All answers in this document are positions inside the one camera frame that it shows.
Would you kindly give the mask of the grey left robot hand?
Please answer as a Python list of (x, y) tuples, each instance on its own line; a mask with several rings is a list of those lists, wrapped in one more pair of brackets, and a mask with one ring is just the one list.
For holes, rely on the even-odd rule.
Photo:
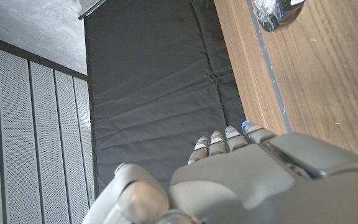
[(122, 163), (85, 223), (358, 223), (358, 155), (244, 121), (201, 137), (168, 190)]

